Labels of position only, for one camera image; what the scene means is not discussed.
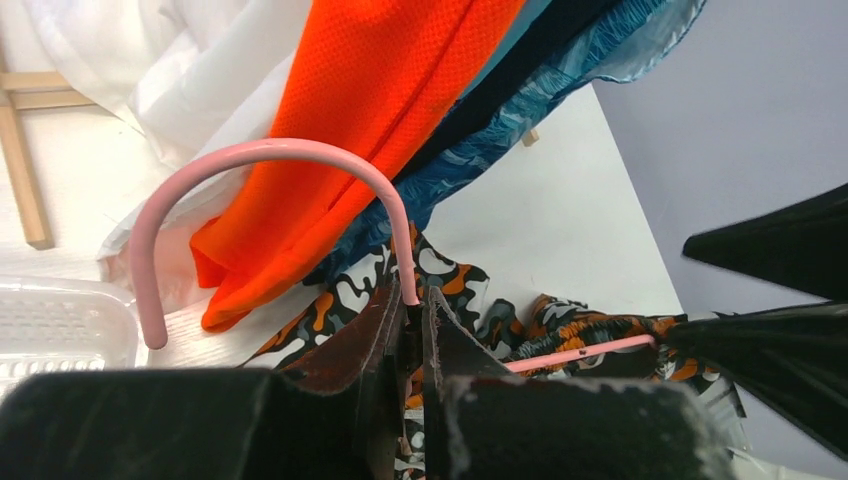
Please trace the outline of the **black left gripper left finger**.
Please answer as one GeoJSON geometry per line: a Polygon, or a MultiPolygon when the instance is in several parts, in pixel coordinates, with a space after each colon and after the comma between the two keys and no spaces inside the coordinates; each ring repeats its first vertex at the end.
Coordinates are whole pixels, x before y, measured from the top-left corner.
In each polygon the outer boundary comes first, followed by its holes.
{"type": "Polygon", "coordinates": [[[1,406],[5,479],[389,479],[402,429],[398,286],[282,371],[32,377],[1,406]]]}

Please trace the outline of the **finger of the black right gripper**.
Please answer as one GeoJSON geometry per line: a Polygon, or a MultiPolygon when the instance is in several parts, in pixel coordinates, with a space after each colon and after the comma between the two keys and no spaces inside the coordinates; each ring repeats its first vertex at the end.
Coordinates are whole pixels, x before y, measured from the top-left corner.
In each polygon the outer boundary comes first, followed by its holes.
{"type": "Polygon", "coordinates": [[[847,299],[847,186],[690,236],[682,255],[828,300],[847,299]]]}
{"type": "Polygon", "coordinates": [[[846,459],[846,303],[687,322],[669,328],[665,343],[718,370],[846,459]]]}

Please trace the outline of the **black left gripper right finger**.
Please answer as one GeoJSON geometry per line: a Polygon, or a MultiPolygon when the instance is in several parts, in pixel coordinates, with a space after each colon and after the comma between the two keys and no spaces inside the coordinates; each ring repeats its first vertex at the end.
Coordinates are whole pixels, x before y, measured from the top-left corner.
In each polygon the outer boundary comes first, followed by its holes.
{"type": "Polygon", "coordinates": [[[731,479],[729,451],[686,386],[536,380],[511,373],[422,297],[423,413],[430,479],[731,479]]]}

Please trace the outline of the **camouflage orange black shorts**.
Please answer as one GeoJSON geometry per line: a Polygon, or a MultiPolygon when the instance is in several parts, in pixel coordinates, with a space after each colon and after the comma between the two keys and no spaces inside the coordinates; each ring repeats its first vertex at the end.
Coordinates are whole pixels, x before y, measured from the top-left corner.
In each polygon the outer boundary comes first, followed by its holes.
{"type": "MultiPolygon", "coordinates": [[[[584,303],[542,294],[532,305],[531,322],[524,325],[515,306],[504,299],[486,303],[488,275],[479,267],[452,261],[437,252],[417,230],[411,231],[413,258],[421,269],[417,277],[441,290],[460,324],[496,357],[526,359],[567,348],[650,334],[663,336],[676,324],[676,316],[610,315],[591,310],[584,303]]],[[[268,340],[254,355],[256,362],[270,361],[283,368],[318,346],[351,322],[389,279],[394,260],[389,246],[374,248],[366,257],[333,279],[300,315],[268,340]]],[[[579,457],[568,450],[556,453],[549,447],[532,448],[521,455],[498,453],[481,462],[487,479],[733,479],[734,455],[715,452],[715,468],[685,467],[682,454],[662,453],[656,460],[629,447],[622,451],[623,466],[613,464],[613,451],[600,459],[579,457]]]]}

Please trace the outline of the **pink wire hanger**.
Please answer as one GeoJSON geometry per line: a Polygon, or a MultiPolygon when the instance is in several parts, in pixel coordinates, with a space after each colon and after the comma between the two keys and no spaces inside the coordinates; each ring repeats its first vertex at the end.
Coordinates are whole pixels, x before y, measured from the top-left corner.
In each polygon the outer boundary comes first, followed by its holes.
{"type": "Polygon", "coordinates": [[[154,262],[156,238],[167,214],[185,194],[210,177],[244,165],[283,160],[336,167],[374,191],[389,214],[408,325],[417,333],[422,330],[423,307],[417,295],[407,214],[391,181],[372,164],[344,149],[317,141],[280,138],[233,145],[205,155],[171,175],[143,205],[131,229],[128,252],[140,329],[148,348],[159,350],[168,342],[154,262]]]}

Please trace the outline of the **blue leaf print shorts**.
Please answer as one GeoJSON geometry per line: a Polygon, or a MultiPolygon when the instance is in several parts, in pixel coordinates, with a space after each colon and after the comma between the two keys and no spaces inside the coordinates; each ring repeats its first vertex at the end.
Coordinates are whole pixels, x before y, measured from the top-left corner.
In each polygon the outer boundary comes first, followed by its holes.
{"type": "Polygon", "coordinates": [[[545,60],[481,131],[438,154],[394,185],[408,220],[419,230],[435,207],[500,160],[573,92],[595,80],[628,84],[658,64],[685,38],[703,1],[618,1],[568,46],[545,60]]]}

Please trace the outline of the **navy blue shorts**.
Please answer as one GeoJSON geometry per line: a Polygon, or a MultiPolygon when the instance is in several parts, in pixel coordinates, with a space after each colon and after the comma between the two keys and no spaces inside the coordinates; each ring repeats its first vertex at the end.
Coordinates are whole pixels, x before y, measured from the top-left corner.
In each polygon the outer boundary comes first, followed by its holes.
{"type": "Polygon", "coordinates": [[[505,56],[447,114],[393,182],[399,183],[422,169],[438,154],[483,130],[498,109],[518,92],[545,60],[568,46],[619,4],[614,0],[550,2],[505,56]]]}

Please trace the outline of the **orange mesh shorts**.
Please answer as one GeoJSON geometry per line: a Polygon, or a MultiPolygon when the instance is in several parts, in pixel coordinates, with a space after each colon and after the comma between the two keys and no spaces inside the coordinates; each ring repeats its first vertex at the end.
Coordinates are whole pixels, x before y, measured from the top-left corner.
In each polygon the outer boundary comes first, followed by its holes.
{"type": "MultiPolygon", "coordinates": [[[[269,134],[349,151],[387,177],[425,143],[522,9],[519,1],[316,1],[269,134]]],[[[373,191],[311,162],[256,164],[190,239],[219,333],[302,280],[373,191]]]]}

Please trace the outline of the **teal shark print shorts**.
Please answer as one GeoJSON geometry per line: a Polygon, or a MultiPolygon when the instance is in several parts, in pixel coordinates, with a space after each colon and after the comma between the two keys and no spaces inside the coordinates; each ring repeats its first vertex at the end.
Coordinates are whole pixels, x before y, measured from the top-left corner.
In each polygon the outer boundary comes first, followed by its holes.
{"type": "Polygon", "coordinates": [[[527,32],[532,22],[541,15],[550,3],[550,0],[527,0],[524,2],[522,9],[513,20],[510,28],[499,42],[497,48],[477,73],[476,77],[460,94],[459,99],[463,99],[467,96],[484,80],[484,78],[496,67],[496,65],[506,56],[519,39],[527,32]]]}

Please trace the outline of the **white plastic basket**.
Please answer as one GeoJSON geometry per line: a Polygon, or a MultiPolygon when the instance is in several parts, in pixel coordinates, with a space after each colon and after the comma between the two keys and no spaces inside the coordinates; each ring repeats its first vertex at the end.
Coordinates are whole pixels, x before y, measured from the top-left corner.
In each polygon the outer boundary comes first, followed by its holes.
{"type": "Polygon", "coordinates": [[[133,295],[108,283],[1,277],[1,396],[38,374],[144,368],[133,295]]]}

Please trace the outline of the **white garment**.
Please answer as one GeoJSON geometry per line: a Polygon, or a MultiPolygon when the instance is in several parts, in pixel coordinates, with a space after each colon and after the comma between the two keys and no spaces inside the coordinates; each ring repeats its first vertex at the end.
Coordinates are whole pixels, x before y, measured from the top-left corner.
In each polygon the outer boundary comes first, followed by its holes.
{"type": "Polygon", "coordinates": [[[129,288],[127,243],[143,202],[214,150],[264,137],[291,71],[307,1],[27,1],[24,9],[70,86],[141,135],[136,147],[65,134],[56,206],[93,198],[74,277],[129,288]]]}

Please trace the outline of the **wooden clothes rack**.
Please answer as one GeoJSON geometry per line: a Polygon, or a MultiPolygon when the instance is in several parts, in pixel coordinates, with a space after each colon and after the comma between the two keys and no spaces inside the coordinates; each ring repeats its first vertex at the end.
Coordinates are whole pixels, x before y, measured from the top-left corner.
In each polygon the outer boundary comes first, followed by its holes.
{"type": "Polygon", "coordinates": [[[107,235],[170,174],[147,139],[97,106],[24,113],[25,135],[54,246],[28,245],[8,170],[1,170],[1,271],[96,277],[107,235]]]}

